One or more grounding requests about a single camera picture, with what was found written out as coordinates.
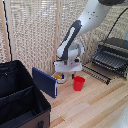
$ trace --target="wooden floor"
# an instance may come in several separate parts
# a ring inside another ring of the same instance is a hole
[[[58,84],[57,97],[45,97],[51,104],[50,128],[110,128],[128,102],[128,83],[117,78],[109,85],[81,71],[82,91],[73,89],[71,73],[65,84]]]

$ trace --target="black panel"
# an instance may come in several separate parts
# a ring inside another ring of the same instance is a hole
[[[76,20],[72,26],[70,27],[70,29],[68,30],[68,33],[66,35],[66,37],[64,38],[63,42],[67,40],[69,34],[70,34],[70,30],[71,28],[74,27],[75,30],[74,30],[74,33],[72,34],[72,37],[70,38],[67,46],[64,48],[64,51],[63,51],[63,55],[62,57],[60,58],[61,60],[68,60],[68,48],[70,47],[71,43],[73,42],[74,38],[76,37],[76,35],[78,34],[78,32],[80,31],[81,29],[81,21],[80,20]]]
[[[123,3],[125,0],[99,0],[99,2],[103,5],[106,5],[106,6],[113,6],[113,5],[116,5],[116,4],[121,4]]]

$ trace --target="black storage bin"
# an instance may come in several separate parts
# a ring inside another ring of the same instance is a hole
[[[19,60],[0,64],[0,128],[49,128],[50,111]]]

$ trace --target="cable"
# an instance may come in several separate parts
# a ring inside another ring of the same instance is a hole
[[[108,39],[108,37],[109,37],[111,31],[113,30],[113,28],[115,27],[115,25],[116,25],[116,23],[117,23],[117,21],[118,21],[118,20],[120,19],[120,17],[124,14],[124,12],[126,12],[127,9],[128,9],[128,8],[126,8],[126,9],[118,16],[118,18],[116,19],[115,23],[113,24],[111,30],[109,31],[109,33],[108,33],[108,35],[107,35],[107,37],[106,37],[104,43],[107,41],[107,39]]]
[[[120,17],[124,14],[124,12],[126,12],[126,10],[128,10],[128,8],[124,9],[124,11],[117,17],[116,21],[114,22],[112,28],[110,29],[110,31],[109,31],[109,33],[108,33],[106,39],[103,41],[103,47],[104,47],[104,45],[105,45],[105,43],[106,43],[106,41],[107,41],[107,39],[108,39],[110,33],[112,32],[113,28],[115,27],[117,21],[118,21],[118,20],[120,19]]]

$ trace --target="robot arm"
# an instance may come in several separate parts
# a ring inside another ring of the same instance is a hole
[[[80,65],[80,63],[75,62],[74,60],[84,53],[84,47],[80,43],[73,44],[72,42],[77,36],[98,27],[103,22],[113,5],[126,6],[128,5],[128,0],[88,0],[84,11],[79,16],[79,18],[71,25],[64,40],[57,49],[57,56],[62,61],[68,61],[69,63],[66,64],[66,67],[63,62],[54,62],[56,71],[61,71],[63,68],[67,69],[63,71],[82,70],[82,66]],[[73,69],[73,65],[71,64],[75,64],[74,66],[77,65],[80,68],[78,69],[76,67]]]
[[[105,19],[111,7],[112,6],[102,5],[98,0],[89,0],[84,11],[78,20],[72,24],[66,37],[57,49],[57,56],[61,60],[68,60],[70,56],[68,49],[74,38],[98,27]]]

